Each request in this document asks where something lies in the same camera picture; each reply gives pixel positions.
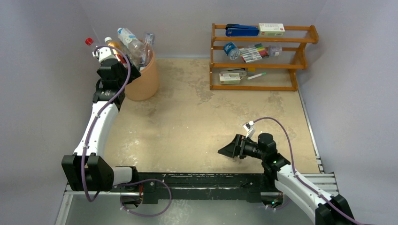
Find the crushed clear bottle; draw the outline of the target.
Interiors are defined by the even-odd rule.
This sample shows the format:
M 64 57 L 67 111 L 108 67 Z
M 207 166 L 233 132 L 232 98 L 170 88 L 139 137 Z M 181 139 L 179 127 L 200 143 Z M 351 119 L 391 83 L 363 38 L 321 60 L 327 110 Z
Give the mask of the crushed clear bottle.
M 129 58 L 130 63 L 133 64 L 138 71 L 140 71 L 140 51 L 136 49 L 132 49 L 131 51 L 128 47 L 123 46 L 123 52 Z

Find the white blue label bottle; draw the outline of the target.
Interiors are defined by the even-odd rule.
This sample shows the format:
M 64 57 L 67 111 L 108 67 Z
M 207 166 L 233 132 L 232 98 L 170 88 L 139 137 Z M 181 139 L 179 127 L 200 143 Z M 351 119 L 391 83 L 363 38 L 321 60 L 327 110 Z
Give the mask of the white blue label bottle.
M 139 58 L 143 56 L 145 45 L 129 29 L 118 28 L 117 35 L 132 55 Z

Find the red white label bottle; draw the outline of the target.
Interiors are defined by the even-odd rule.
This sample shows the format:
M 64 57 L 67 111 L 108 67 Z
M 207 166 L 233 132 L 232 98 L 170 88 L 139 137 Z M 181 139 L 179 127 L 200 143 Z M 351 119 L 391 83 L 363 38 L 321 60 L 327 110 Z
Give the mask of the red white label bottle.
M 90 47 L 92 55 L 95 56 L 96 55 L 95 50 L 97 49 L 98 44 L 90 37 L 85 40 L 85 43 L 87 46 Z

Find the red gold tea bottle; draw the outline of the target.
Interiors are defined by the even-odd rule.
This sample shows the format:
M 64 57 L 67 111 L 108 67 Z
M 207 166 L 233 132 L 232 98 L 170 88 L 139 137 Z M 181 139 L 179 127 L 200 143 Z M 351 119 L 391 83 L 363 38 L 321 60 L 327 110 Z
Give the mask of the red gold tea bottle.
M 119 49 L 120 51 L 122 50 L 120 44 L 118 42 L 116 42 L 115 40 L 113 40 L 111 37 L 106 37 L 104 38 L 104 41 L 106 43 L 106 45 L 108 46 L 112 46 L 114 48 Z M 112 49 L 113 51 L 113 55 L 118 59 L 119 62 L 121 62 L 123 64 L 123 66 L 127 69 L 128 68 L 128 63 L 125 60 L 125 58 L 122 56 L 122 54 L 120 54 L 119 51 Z

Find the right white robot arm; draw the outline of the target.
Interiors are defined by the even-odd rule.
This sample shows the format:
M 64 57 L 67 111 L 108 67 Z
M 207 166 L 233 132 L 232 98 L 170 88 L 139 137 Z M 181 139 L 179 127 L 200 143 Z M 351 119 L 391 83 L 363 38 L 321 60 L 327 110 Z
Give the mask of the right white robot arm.
M 270 191 L 279 190 L 291 199 L 315 225 L 353 225 L 354 216 L 342 195 L 333 196 L 316 186 L 293 168 L 293 163 L 282 156 L 273 136 L 262 133 L 254 142 L 237 134 L 231 143 L 218 150 L 229 158 L 253 157 L 261 160 L 263 184 Z

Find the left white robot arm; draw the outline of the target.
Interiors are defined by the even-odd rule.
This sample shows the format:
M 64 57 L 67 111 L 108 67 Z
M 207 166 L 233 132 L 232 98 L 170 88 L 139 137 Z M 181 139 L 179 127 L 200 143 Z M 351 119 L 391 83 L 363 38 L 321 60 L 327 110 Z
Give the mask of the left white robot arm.
M 136 167 L 111 167 L 103 158 L 111 126 L 125 98 L 121 89 L 141 76 L 136 67 L 116 59 L 103 60 L 97 69 L 100 76 L 93 94 L 92 112 L 81 142 L 73 154 L 62 158 L 61 166 L 73 191 L 110 191 L 122 186 L 136 191 L 140 179 Z

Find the orange plastic bin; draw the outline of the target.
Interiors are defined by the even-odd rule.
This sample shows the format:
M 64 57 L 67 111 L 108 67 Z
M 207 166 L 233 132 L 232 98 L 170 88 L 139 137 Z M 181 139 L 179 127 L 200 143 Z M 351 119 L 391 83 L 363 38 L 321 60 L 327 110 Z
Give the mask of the orange plastic bin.
M 129 100 L 147 100 L 155 95 L 160 86 L 156 54 L 152 48 L 150 50 L 152 51 L 151 60 L 144 69 L 140 70 L 141 76 L 125 87 L 124 93 Z

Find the white stapler box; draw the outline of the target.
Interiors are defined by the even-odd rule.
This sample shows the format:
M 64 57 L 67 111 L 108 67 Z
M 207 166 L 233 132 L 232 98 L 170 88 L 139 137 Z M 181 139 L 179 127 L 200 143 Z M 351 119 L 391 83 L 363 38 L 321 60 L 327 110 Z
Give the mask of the white stapler box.
M 221 85 L 239 84 L 241 78 L 239 73 L 220 73 L 219 80 Z

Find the green white marker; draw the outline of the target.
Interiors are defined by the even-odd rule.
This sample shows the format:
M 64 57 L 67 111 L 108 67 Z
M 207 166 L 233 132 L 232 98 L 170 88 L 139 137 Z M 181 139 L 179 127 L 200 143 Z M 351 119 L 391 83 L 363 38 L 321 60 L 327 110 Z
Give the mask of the green white marker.
M 263 73 L 260 73 L 260 74 L 252 75 L 252 76 L 247 77 L 247 80 L 252 80 L 254 78 L 258 78 L 258 77 L 261 77 L 261 76 L 266 75 L 266 74 L 267 74 L 266 72 L 263 72 Z

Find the grey stapler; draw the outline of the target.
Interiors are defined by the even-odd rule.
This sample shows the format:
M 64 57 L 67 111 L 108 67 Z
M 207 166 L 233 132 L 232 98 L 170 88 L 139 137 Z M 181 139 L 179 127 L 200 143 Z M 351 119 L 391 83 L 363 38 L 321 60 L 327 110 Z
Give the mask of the grey stapler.
M 245 70 L 245 68 L 223 68 L 220 73 L 235 73 L 235 74 L 239 74 L 240 77 L 245 77 L 247 76 L 247 72 Z

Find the wooden shelf rack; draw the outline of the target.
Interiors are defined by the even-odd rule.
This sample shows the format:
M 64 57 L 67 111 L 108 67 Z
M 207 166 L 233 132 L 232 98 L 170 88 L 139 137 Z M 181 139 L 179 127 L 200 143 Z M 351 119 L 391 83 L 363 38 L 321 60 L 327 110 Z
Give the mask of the wooden shelf rack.
M 313 25 L 213 24 L 209 88 L 297 91 L 296 71 L 308 66 L 306 45 L 318 41 Z

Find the pack of coloured markers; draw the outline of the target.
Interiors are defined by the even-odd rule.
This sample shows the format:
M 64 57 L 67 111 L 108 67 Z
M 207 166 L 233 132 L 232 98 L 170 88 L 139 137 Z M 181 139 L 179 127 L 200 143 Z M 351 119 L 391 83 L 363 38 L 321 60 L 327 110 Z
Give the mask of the pack of coloured markers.
M 269 57 L 266 47 L 264 47 L 261 43 L 240 48 L 240 51 L 240 57 L 245 63 L 258 61 Z

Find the small clear jar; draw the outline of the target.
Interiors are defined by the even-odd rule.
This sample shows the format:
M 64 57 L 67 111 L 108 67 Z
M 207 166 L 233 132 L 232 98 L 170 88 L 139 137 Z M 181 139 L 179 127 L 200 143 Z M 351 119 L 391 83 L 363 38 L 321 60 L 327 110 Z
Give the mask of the small clear jar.
M 268 55 L 269 57 L 277 57 L 281 54 L 281 52 L 283 51 L 283 48 L 281 46 L 273 46 L 270 45 L 268 47 Z

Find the blue tape roll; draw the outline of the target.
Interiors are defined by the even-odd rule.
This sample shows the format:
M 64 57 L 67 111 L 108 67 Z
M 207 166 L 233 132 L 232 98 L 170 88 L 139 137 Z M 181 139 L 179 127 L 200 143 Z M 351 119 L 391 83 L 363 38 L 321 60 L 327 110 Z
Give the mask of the blue tape roll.
M 230 60 L 236 60 L 240 57 L 240 49 L 233 43 L 229 42 L 223 47 L 224 52 L 227 54 Z

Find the blue stapler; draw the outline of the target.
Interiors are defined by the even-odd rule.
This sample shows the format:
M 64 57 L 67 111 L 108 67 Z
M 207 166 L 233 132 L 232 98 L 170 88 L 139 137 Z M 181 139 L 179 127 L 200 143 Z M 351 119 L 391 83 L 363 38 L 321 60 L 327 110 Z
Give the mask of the blue stapler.
M 259 29 L 255 26 L 229 23 L 225 27 L 227 37 L 256 37 Z

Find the white red box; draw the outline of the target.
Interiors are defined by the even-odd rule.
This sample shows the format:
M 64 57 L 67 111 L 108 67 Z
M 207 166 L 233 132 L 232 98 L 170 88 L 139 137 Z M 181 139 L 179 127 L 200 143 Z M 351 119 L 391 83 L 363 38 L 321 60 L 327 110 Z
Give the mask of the white red box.
M 285 33 L 282 23 L 259 23 L 258 30 L 259 37 L 280 37 Z

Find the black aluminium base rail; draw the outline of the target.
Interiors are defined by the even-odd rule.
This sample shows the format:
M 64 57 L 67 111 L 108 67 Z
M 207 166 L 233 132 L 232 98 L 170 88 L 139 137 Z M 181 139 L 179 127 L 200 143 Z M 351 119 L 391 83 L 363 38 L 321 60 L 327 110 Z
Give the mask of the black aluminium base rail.
M 261 173 L 140 172 L 143 203 L 159 200 L 245 200 L 249 203 L 281 203 L 283 196 Z

